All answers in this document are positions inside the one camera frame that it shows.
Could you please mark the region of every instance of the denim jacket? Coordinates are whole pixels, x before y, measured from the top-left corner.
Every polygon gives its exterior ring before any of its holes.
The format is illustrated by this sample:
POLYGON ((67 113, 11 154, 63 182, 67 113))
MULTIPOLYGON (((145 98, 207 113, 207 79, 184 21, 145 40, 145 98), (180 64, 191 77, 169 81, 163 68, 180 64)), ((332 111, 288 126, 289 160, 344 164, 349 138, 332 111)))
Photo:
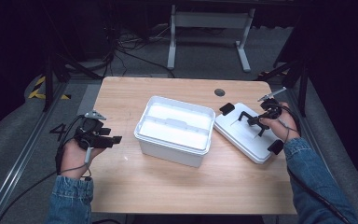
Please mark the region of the denim jacket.
MULTIPOLYGON (((327 171, 322 159, 303 138, 295 138, 284 145, 288 169, 310 189, 316 191, 351 223, 357 218, 351 204, 327 171)), ((291 179, 293 203, 298 223, 343 223, 330 210, 291 179)))
MULTIPOLYGON (((322 195, 351 223, 357 223, 354 209, 338 187, 321 158, 303 138, 284 145, 287 166, 309 188, 322 195)), ((310 196, 293 179, 294 205, 298 223, 342 223, 330 210, 310 196)), ((93 182, 57 176, 46 223, 91 223, 93 182)))

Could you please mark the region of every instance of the white container lid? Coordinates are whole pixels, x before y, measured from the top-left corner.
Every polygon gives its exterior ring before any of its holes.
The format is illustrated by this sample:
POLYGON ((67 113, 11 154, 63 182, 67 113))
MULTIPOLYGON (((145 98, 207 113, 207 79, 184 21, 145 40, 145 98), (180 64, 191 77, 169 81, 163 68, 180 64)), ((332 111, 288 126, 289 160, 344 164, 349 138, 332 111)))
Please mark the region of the white container lid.
POLYGON ((214 123, 215 129, 252 161, 259 164, 264 163, 271 156, 268 147, 279 138, 275 136, 271 129, 265 130, 260 137, 258 135, 261 131, 260 127, 257 125, 250 126, 246 117, 243 117, 241 121, 238 120, 242 111, 247 112, 252 117, 257 116, 257 113, 241 103, 234 106, 235 109, 227 115, 217 116, 214 123))
POLYGON ((134 135, 149 143, 204 155, 211 144, 214 119, 211 108, 153 96, 134 135))

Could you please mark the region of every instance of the table top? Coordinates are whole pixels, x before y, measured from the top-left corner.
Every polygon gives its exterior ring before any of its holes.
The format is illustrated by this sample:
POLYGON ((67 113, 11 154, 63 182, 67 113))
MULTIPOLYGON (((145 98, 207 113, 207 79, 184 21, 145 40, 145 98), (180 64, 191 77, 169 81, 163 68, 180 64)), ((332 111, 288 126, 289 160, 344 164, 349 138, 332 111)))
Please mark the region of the table top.
POLYGON ((127 214, 295 214, 284 154, 256 164, 213 130, 199 168, 148 156, 134 136, 150 97, 157 95, 210 107, 243 103, 263 113, 257 100, 266 82, 106 77, 94 108, 121 143, 95 158, 93 212, 127 214), (224 96, 214 94, 224 90, 224 96))

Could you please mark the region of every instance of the metal stand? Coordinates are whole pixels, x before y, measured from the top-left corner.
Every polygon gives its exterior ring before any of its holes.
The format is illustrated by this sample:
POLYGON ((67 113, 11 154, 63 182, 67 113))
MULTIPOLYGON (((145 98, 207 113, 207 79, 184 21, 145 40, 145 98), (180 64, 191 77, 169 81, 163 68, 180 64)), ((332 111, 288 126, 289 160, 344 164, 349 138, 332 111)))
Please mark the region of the metal stand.
POLYGON ((299 94, 298 94, 298 108, 303 117, 305 114, 305 101, 307 95, 308 84, 308 68, 304 61, 294 61, 281 65, 274 70, 268 72, 262 77, 258 77, 255 81, 267 81, 268 79, 279 75, 281 72, 287 72, 286 77, 282 81, 282 85, 286 88, 293 88, 300 78, 299 94))
POLYGON ((46 112, 51 106, 54 96, 53 96, 53 74, 56 76, 59 82, 67 82, 71 78, 65 65, 69 64, 74 67, 77 71, 91 77, 93 79, 103 79, 103 77, 91 72, 88 68, 82 66, 81 64, 70 60, 66 57, 63 57, 60 54, 50 53, 46 59, 46 101, 45 107, 43 109, 46 112))
POLYGON ((243 30, 241 41, 236 41, 236 48, 240 55, 243 71, 250 72, 251 67, 245 54, 244 45, 254 14, 254 8, 250 9, 249 13, 182 12, 176 11, 176 6, 173 5, 171 12, 171 43, 167 68, 173 69, 175 65, 176 27, 231 28, 243 30))

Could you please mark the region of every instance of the plastic storage box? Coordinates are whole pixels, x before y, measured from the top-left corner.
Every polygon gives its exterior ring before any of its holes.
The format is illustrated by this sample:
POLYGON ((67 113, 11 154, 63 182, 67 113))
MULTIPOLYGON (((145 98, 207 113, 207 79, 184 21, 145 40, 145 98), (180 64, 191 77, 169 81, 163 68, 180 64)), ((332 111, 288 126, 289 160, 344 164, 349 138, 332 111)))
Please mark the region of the plastic storage box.
POLYGON ((211 108, 153 96, 134 134, 144 154, 199 167, 211 145, 214 119, 211 108))

